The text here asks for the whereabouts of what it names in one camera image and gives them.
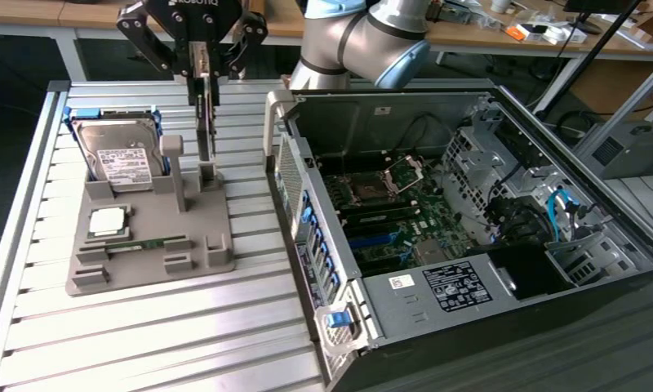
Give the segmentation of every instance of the orange object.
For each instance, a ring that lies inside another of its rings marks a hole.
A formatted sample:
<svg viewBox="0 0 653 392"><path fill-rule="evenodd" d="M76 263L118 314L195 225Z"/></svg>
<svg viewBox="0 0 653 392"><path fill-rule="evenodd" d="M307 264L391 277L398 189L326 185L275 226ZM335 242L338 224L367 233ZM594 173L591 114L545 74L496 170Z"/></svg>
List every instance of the orange object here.
<svg viewBox="0 0 653 392"><path fill-rule="evenodd" d="M508 34L511 37L518 39L519 41L523 41L526 39L526 35L523 32L518 29L518 27L512 26L506 29L506 34Z"/></svg>

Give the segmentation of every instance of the desk leg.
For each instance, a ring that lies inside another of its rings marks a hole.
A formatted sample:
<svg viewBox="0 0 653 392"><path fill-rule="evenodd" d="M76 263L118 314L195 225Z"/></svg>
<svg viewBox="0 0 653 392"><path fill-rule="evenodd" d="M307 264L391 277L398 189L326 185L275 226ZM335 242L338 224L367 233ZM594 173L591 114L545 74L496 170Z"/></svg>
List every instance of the desk leg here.
<svg viewBox="0 0 653 392"><path fill-rule="evenodd" d="M547 108L547 105L550 104L550 101L553 98L555 98L557 93L567 83L569 78L571 78L571 75L574 72L577 72L577 69L579 68L581 63L586 59L586 55L581 55L579 57L571 59L565 66L565 69L559 73L559 76L557 77L555 82L547 89L547 92L545 93L543 99L539 101L538 106L535 106L535 109L533 110L534 113L545 110Z"/></svg>
<svg viewBox="0 0 653 392"><path fill-rule="evenodd" d="M446 61L446 57L448 57L448 53L444 51L438 52L436 64L440 65Z"/></svg>
<svg viewBox="0 0 653 392"><path fill-rule="evenodd" d="M55 29L51 33L51 37L56 40L58 49L62 52L63 63L66 63L71 80L74 82L84 82L88 80L88 77L75 29Z"/></svg>

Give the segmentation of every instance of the black pole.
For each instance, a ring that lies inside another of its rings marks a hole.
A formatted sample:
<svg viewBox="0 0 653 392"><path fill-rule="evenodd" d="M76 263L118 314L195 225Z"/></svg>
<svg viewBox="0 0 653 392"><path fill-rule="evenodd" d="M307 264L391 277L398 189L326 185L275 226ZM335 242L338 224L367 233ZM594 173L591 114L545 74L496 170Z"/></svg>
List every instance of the black pole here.
<svg viewBox="0 0 653 392"><path fill-rule="evenodd" d="M559 92L557 93L555 97L553 98L553 100L547 104L547 107L545 108L545 110L542 110L542 111L538 112L537 115L538 115L538 118L541 120L546 120L547 117L550 116L550 112L555 108L557 104L559 103L559 101L562 100L562 98L565 97L565 95L569 93L569 90L571 89L571 86L577 83L577 81L579 80L581 75L589 69L589 66L591 65L591 62L597 59L598 54L603 50L603 48L605 48L606 44L609 43L610 39L615 36L615 33L621 29L622 24L625 23L625 21L633 15L633 12L634 12L634 10L637 10L637 7L638 7L638 5L639 5L641 2L642 2L642 0L633 0L633 3L630 4L630 7L621 13L621 16L618 16L618 19L617 19L615 23L610 26L609 31L601 37L601 40L598 41L597 46L591 49L591 52L586 56L585 60L581 62L579 68L577 68L577 70L574 71L574 74L571 75L571 77L569 78L567 82L565 83L565 86L562 86L562 89L559 90Z"/></svg>

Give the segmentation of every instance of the motherboard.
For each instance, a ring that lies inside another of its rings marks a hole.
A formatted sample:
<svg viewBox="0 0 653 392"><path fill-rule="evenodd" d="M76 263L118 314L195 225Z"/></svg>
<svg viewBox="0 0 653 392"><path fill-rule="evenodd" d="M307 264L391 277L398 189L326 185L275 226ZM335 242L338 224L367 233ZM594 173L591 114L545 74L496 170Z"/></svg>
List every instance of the motherboard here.
<svg viewBox="0 0 653 392"><path fill-rule="evenodd" d="M460 224L422 157L384 157L379 171L324 176L364 276L463 257L478 244Z"/></svg>

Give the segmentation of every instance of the aluminum profile table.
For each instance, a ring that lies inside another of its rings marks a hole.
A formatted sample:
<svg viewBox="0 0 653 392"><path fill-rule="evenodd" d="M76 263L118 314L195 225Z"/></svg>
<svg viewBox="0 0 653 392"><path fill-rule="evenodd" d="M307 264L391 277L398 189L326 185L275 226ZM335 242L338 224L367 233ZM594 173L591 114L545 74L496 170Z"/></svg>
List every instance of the aluminum profile table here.
<svg viewBox="0 0 653 392"><path fill-rule="evenodd" d="M232 82L218 108L238 268L82 297L66 293L86 164L63 107L150 108L199 160L175 82L80 82L50 92L0 246L0 390L324 390L263 162L266 94Z"/></svg>

